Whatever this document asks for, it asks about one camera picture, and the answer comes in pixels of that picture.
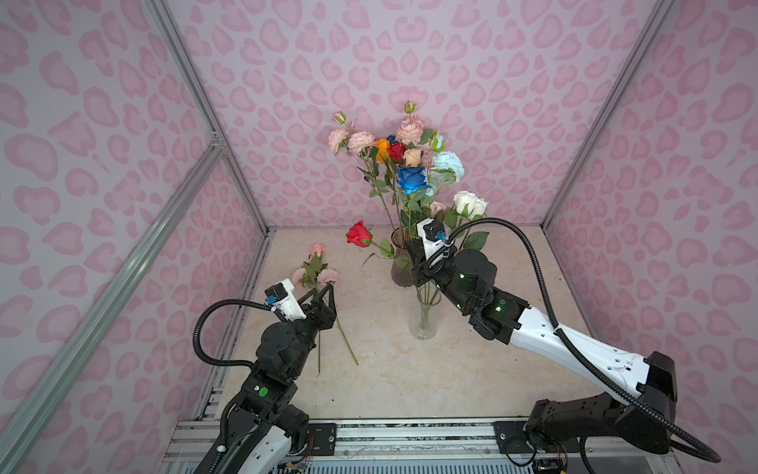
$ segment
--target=blue rose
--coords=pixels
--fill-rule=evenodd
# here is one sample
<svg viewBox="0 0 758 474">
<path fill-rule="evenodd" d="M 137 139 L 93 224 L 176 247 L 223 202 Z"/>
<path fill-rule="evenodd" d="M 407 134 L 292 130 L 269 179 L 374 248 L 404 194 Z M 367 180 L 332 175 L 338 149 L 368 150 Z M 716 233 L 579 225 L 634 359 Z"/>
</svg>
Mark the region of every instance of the blue rose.
<svg viewBox="0 0 758 474">
<path fill-rule="evenodd" d="M 406 194 L 412 194 L 420 189 L 429 187 L 426 184 L 426 176 L 424 176 L 424 168 L 408 168 L 401 166 L 397 168 L 397 183 L 400 185 Z"/>
</svg>

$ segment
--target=white rose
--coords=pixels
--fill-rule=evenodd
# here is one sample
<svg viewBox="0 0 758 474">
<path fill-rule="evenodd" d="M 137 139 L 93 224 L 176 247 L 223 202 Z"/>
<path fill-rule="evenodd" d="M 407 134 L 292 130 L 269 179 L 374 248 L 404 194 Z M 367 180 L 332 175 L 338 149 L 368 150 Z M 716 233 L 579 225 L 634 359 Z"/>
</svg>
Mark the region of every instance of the white rose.
<svg viewBox="0 0 758 474">
<path fill-rule="evenodd" d="M 456 201 L 456 212 L 466 218 L 484 215 L 484 210 L 487 208 L 487 204 L 489 204 L 488 201 L 468 191 L 459 191 L 453 199 Z M 468 214 L 463 213 L 466 205 L 468 205 Z"/>
</svg>

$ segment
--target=black mounting plate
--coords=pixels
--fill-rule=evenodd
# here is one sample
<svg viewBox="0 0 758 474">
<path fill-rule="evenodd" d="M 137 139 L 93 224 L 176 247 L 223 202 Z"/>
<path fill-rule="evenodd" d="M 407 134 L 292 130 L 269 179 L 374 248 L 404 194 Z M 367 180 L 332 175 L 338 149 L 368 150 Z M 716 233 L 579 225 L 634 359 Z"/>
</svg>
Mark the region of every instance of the black mounting plate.
<svg viewBox="0 0 758 474">
<path fill-rule="evenodd" d="M 308 436 L 313 438 L 311 456 L 333 456 L 337 439 L 337 424 L 309 423 Z"/>
</svg>

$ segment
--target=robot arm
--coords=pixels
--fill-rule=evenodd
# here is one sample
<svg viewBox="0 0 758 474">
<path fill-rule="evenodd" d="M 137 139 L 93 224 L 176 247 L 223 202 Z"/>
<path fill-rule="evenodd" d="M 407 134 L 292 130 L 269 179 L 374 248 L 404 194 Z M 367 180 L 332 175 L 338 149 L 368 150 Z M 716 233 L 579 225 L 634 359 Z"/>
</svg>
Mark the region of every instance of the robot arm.
<svg viewBox="0 0 758 474">
<path fill-rule="evenodd" d="M 545 307 L 552 314 L 539 264 L 526 236 L 496 218 L 469 222 L 504 225 L 524 241 L 540 282 Z M 494 286 L 497 267 L 476 250 L 457 251 L 444 225 L 432 219 L 418 224 L 421 239 L 406 241 L 416 286 L 432 281 L 485 339 L 514 344 L 542 354 L 585 377 L 604 393 L 568 402 L 538 401 L 525 431 L 535 447 L 547 448 L 569 438 L 619 436 L 640 449 L 665 454 L 670 447 L 718 462 L 715 451 L 674 425 L 677 401 L 674 362 L 654 352 L 629 353 L 561 325 L 527 301 Z M 696 446 L 671 440 L 674 433 Z"/>
</svg>

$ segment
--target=orange rose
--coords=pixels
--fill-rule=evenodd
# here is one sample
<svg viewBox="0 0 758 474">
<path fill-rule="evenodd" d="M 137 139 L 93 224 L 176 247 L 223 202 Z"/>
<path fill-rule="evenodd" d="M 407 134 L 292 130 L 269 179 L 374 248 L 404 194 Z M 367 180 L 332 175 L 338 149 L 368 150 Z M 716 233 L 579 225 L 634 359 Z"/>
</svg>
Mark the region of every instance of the orange rose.
<svg viewBox="0 0 758 474">
<path fill-rule="evenodd" d="M 384 138 L 381 140 L 377 140 L 377 161 L 380 163 L 384 163 L 384 159 L 388 159 L 390 157 L 390 154 L 387 152 L 387 150 L 390 149 L 390 141 L 385 140 Z"/>
</svg>

